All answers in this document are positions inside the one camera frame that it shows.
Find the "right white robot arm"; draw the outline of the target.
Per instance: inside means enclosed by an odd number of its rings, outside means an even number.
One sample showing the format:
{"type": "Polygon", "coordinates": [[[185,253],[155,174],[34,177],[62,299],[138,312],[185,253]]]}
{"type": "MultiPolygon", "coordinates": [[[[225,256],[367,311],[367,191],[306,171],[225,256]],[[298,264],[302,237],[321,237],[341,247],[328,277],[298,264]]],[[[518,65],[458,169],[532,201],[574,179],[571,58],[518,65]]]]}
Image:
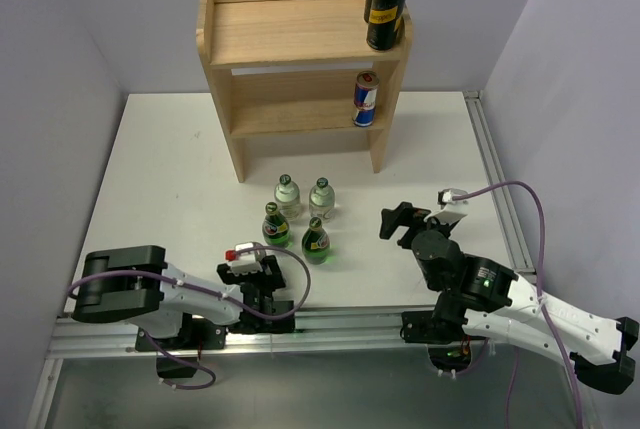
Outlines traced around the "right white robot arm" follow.
{"type": "Polygon", "coordinates": [[[382,210],[380,238],[405,228],[397,244],[413,253],[427,288],[438,295],[433,309],[403,313],[401,338],[421,344],[494,339],[568,363],[592,389],[622,394],[635,378],[628,352],[638,340],[638,322],[598,317],[539,292],[508,267],[464,253],[451,238],[464,215],[454,205],[431,212],[409,202],[382,210]]]}

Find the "Red Bull can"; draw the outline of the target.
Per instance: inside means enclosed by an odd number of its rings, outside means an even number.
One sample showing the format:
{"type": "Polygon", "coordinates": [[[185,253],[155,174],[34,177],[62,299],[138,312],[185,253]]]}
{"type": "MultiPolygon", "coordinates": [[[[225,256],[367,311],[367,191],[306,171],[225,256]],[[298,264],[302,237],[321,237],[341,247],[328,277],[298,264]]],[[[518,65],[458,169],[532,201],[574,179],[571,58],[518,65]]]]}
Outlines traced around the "Red Bull can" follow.
{"type": "Polygon", "coordinates": [[[358,127],[368,127],[374,121],[379,78],[372,70],[360,72],[354,89],[353,123],[358,127]]]}

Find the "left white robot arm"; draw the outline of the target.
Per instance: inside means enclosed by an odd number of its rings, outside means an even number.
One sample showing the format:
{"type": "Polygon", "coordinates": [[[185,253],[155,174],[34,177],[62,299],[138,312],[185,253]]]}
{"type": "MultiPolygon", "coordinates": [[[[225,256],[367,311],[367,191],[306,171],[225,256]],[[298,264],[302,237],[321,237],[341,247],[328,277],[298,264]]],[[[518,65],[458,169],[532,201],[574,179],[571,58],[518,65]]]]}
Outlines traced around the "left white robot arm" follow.
{"type": "Polygon", "coordinates": [[[147,245],[95,251],[85,258],[74,288],[73,320],[88,324],[127,321],[165,346],[195,344],[201,324],[237,334],[287,334],[295,330],[291,300],[275,256],[257,242],[236,245],[216,268],[219,280],[190,275],[165,261],[166,250],[147,245]]]}

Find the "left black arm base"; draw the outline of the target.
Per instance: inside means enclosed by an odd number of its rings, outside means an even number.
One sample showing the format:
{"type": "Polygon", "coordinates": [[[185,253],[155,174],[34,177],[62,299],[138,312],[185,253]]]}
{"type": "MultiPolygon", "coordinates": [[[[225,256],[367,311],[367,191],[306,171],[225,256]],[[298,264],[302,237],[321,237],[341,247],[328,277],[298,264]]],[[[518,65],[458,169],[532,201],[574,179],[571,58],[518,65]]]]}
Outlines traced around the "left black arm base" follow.
{"type": "MultiPolygon", "coordinates": [[[[168,339],[157,339],[156,343],[167,352],[186,360],[190,364],[200,362],[200,356],[204,350],[221,350],[225,346],[227,330],[217,326],[208,320],[196,318],[187,322],[177,336],[168,339]]],[[[160,378],[177,380],[191,379],[196,374],[196,369],[171,361],[159,351],[143,335],[141,329],[135,342],[135,351],[138,353],[156,353],[156,372],[160,378]]]]}

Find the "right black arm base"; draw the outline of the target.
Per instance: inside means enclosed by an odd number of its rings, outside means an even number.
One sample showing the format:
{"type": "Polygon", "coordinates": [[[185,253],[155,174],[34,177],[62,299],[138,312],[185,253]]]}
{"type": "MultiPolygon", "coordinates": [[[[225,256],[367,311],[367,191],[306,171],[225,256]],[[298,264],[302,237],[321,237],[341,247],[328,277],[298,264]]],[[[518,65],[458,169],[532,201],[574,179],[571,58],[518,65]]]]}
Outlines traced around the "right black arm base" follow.
{"type": "Polygon", "coordinates": [[[433,310],[401,313],[400,337],[407,344],[425,345],[431,371],[438,377],[469,374],[489,354],[486,338],[466,334],[461,325],[443,321],[433,310]]]}

